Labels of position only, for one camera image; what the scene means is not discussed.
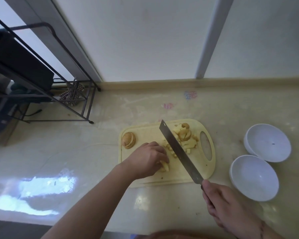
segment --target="bowl rim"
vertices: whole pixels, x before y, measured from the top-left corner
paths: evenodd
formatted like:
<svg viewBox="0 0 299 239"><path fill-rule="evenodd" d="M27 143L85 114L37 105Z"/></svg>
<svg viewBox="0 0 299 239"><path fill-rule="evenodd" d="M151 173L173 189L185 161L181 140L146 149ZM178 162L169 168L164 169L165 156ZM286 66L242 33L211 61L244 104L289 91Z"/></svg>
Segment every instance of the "bowl rim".
<svg viewBox="0 0 299 239"><path fill-rule="evenodd" d="M233 176L232 176L232 167L233 167L234 163L235 163L238 159L242 159L242 157L246 157L246 156L248 156L248 157L255 157L255 158L259 159L260 161L265 162L265 163L272 169L272 171L274 172L274 174L275 174L275 176L276 176L276 178L277 178L277 181L278 181L278 188L277 188L277 191L276 191L276 193L274 194L273 197L271 197L271 198L269 198L269 199L265 199L265 200L256 200L255 198L251 198L251 197L247 196L245 193L243 193L243 192L236 186L236 184L235 184L235 182L234 182L234 179L233 179ZM231 166L230 166L230 168L229 168L229 177L230 177L231 182L232 182L232 184L234 185L234 187L235 187L240 193L242 193L244 196L246 196L247 198L252 199L252 200L254 200L254 201L259 201L259 202L270 201L270 200L272 200L273 198L275 198L276 195L277 195L278 192L279 192L280 183L279 183L279 178L278 178L278 176L277 176L276 171L273 169L273 167L271 167L271 165L270 165L267 161L265 161L265 160L263 160L263 159L261 159L261 158L255 156L255 155L244 154L244 155L241 155L241 156L237 157L237 158L231 163Z"/></svg>
<svg viewBox="0 0 299 239"><path fill-rule="evenodd" d="M287 141L288 141L288 143L289 143L289 147L290 147L290 152L289 152L288 156L286 156L283 160L279 160L279 161L272 161L272 160L271 160L271 161L269 161L269 160L267 160L267 159L262 158L262 157L259 156L257 153L255 153L255 151L252 149L251 145L249 144L249 141L248 141L248 134L249 134L250 129L252 129L253 127L258 126L258 125L267 125L267 126L271 126L271 127L275 128L275 129L279 130L279 131L280 131L280 132L287 138ZM273 125L271 125L271 124L267 124L267 123L258 123L258 124L252 125L252 126L247 130L247 132L246 132L246 141L247 141L247 144L248 144L249 149L256 155L256 157L258 157L258 158L260 158L260 159L262 159L262 160L264 160L264 161L268 161L268 162L283 162L283 161L285 161L287 158L290 157L291 152L292 152L292 147L291 147L291 143L290 143L290 140L289 140L288 136L287 136L283 131L281 131L279 128L277 128L277 127L275 127L275 126L273 126Z"/></svg>

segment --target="pile of chopped potato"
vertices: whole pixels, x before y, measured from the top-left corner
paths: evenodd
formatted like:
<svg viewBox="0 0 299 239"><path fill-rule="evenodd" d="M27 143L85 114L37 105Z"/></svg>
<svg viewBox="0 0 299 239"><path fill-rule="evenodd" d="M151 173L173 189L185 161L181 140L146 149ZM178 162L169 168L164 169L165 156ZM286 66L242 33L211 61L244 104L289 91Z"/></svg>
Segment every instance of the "pile of chopped potato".
<svg viewBox="0 0 299 239"><path fill-rule="evenodd" d="M197 136L193 135L187 123L175 125L175 128L173 129L173 135L187 154L190 154L191 148L195 148L197 146L198 138ZM177 158L176 154L165 138L163 139L162 145L171 151L171 154L174 156L174 158ZM168 171L168 169L165 167L166 165L161 168L161 172Z"/></svg>

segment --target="hand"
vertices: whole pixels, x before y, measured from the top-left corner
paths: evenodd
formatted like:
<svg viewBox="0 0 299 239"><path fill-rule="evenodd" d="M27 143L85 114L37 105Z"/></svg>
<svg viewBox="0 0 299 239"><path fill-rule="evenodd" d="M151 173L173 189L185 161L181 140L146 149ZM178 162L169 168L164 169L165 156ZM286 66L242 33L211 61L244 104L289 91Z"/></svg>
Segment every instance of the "hand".
<svg viewBox="0 0 299 239"><path fill-rule="evenodd" d="M169 163L165 148L157 142L151 142L140 145L122 164L127 166L135 180L156 173L162 167L160 160Z"/></svg>
<svg viewBox="0 0 299 239"><path fill-rule="evenodd" d="M259 239L261 220L237 200L231 188L208 180L202 186L208 212L218 226L239 239Z"/></svg>

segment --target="cutting board handle hole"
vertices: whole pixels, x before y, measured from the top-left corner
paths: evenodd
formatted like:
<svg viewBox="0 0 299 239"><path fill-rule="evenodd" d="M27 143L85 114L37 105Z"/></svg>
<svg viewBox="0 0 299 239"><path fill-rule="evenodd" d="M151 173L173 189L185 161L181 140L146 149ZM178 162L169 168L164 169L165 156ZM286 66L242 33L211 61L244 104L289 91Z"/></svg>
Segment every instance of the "cutting board handle hole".
<svg viewBox="0 0 299 239"><path fill-rule="evenodd" d="M200 133L200 144L201 144L201 147L203 149L204 155L206 156L206 158L209 161L211 161L211 158L212 158L211 146L210 146L210 142L208 140L208 137L206 136L206 134L204 132Z"/></svg>

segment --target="cutting board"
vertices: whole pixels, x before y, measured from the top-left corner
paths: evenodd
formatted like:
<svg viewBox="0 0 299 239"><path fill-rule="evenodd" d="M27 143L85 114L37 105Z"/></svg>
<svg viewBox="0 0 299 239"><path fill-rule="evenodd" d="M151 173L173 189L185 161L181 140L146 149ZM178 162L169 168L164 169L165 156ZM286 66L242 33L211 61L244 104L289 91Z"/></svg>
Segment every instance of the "cutting board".
<svg viewBox="0 0 299 239"><path fill-rule="evenodd" d="M198 169L200 174L204 179L208 179L215 170L216 156L215 156L215 147L213 141L206 130L206 128L199 122L194 119L181 119L174 121L166 121L166 124L172 131L175 125L180 123L188 123L192 134L196 135L199 139L198 146L196 148L191 149L191 153L188 155L190 160L193 162L195 167ZM162 144L164 138L163 134L159 129L160 122L151 123L146 125L137 125L130 126L123 129L119 136L119 163L124 161L131 153L142 145L145 142L153 142L156 141L158 144ZM136 143L130 149L125 149L121 145L122 136L126 132L133 132L136 136ZM211 146L211 160L208 160L203 152L201 141L200 141L200 133L204 132L209 140ZM142 187L142 186L151 186L151 185L167 185L167 184L177 184L177 183L187 183L193 182L184 166L181 164L178 158L174 158L171 152L165 148L167 151L167 155L169 157L169 172L156 172L153 176L138 179L134 181L130 187Z"/></svg>

